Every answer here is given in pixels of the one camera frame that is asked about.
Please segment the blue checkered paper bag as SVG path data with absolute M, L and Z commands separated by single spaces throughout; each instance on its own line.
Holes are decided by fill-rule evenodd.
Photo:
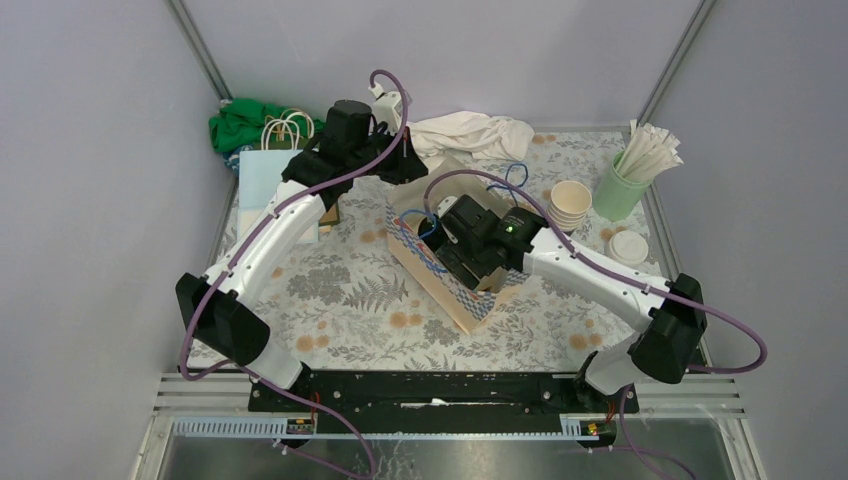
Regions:
M 466 333 L 522 288 L 528 276 L 496 264 L 490 273 L 474 267 L 482 253 L 483 229 L 514 206 L 473 175 L 440 181 L 441 174 L 467 166 L 450 154 L 425 161 L 429 173 L 388 194 L 386 220 L 390 253 Z

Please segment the stack of black paper cups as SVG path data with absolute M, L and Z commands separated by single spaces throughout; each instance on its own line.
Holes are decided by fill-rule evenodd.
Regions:
M 561 181 L 550 191 L 547 213 L 563 232 L 570 233 L 584 222 L 592 206 L 588 187 L 577 181 Z

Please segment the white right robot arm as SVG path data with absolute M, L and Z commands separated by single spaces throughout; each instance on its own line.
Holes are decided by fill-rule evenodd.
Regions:
M 612 312 L 632 329 L 613 347 L 590 354 L 573 386 L 575 402 L 597 412 L 624 386 L 647 379 L 682 381 L 706 329 L 706 320 L 670 294 L 695 292 L 694 280 L 644 275 L 592 250 L 569 243 L 542 216 L 512 207 L 499 215 L 469 195 L 436 209 L 433 246 L 441 265 L 468 288 L 498 269 L 564 286 Z

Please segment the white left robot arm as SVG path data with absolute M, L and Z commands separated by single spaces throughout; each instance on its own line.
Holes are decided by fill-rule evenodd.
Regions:
M 198 340 L 250 376 L 272 385 L 272 398 L 288 411 L 309 401 L 306 365 L 272 338 L 253 311 L 273 270 L 320 217 L 352 189 L 355 179 L 376 176 L 400 185 L 426 175 L 411 143 L 405 97 L 389 107 L 339 100 L 322 132 L 296 151 L 275 193 L 246 234 L 201 276 L 184 274 L 176 296 L 186 336 L 181 359 Z

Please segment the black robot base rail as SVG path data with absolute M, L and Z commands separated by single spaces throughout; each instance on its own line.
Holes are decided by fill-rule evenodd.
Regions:
M 634 392 L 603 396 L 561 373 L 308 370 L 292 392 L 256 384 L 248 410 L 298 414 L 320 434 L 436 435 L 555 434 L 563 415 L 639 410 Z

